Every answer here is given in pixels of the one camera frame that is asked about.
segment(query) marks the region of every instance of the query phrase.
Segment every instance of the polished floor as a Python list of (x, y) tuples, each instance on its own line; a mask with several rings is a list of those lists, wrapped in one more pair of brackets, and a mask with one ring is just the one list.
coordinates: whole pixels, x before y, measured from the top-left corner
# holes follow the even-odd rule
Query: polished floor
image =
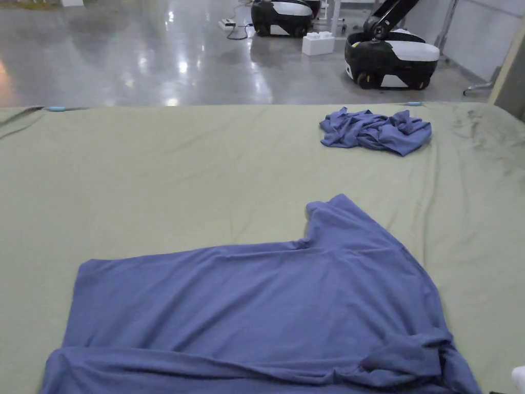
[[(464, 98), (473, 82), (442, 63), (429, 88), (361, 90), (344, 72), (344, 39), (308, 57), (301, 40), (228, 40), (217, 26), (237, 0), (99, 0), (55, 11), (0, 9), (0, 106), (376, 103)], [(249, 7), (236, 9), (238, 24)], [(349, 31), (366, 13), (346, 10)]]

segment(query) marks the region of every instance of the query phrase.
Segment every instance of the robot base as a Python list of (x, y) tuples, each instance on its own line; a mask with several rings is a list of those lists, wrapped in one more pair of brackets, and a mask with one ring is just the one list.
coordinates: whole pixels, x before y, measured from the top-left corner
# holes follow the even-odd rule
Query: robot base
[(254, 0), (251, 22), (261, 37), (304, 37), (320, 7), (319, 0)]
[[(353, 80), (353, 76), (352, 76), (352, 69), (350, 68), (349, 64), (346, 63), (346, 73), (348, 74), (348, 76)], [(374, 88), (375, 86), (372, 86), (370, 84), (370, 76), (367, 76), (366, 74), (364, 73), (361, 73), (359, 76), (358, 76), (358, 80), (357, 81), (354, 81), (356, 84), (358, 84), (361, 88), (363, 89), (372, 89)], [(399, 79), (398, 76), (396, 75), (385, 75), (383, 77), (383, 80), (381, 81), (381, 85), (379, 86), (380, 88), (408, 88), (408, 85), (401, 81)]]

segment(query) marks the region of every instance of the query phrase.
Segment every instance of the crumpled blue shirt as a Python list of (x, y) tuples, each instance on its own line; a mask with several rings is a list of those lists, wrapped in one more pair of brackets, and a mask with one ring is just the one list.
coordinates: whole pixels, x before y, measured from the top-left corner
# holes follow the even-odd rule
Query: crumpled blue shirt
[(431, 139), (431, 124), (422, 119), (411, 118), (408, 110), (390, 117), (374, 114), (370, 110), (347, 111), (343, 107), (340, 111), (327, 115), (319, 123), (325, 133), (321, 140), (323, 145), (336, 148), (361, 146), (406, 156)]

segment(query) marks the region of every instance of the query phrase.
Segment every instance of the white wall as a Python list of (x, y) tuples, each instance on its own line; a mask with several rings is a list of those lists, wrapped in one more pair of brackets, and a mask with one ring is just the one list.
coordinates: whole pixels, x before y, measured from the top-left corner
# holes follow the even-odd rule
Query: white wall
[(503, 64), (524, 12), (525, 0), (459, 0), (443, 53), (489, 80)]
[[(433, 44), (451, 0), (420, 0), (406, 28)], [(489, 80), (501, 66), (525, 13), (525, 0), (459, 0), (443, 53)]]
[(450, 0), (419, 0), (406, 16), (405, 28), (429, 44), (441, 32)]

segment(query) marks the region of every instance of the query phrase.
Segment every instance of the blue t-shirt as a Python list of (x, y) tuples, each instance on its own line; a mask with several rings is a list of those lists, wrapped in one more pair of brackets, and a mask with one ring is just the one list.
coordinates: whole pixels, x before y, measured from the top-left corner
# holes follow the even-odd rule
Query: blue t-shirt
[(480, 390), (436, 287), (344, 195), (307, 237), (84, 263), (42, 393)]

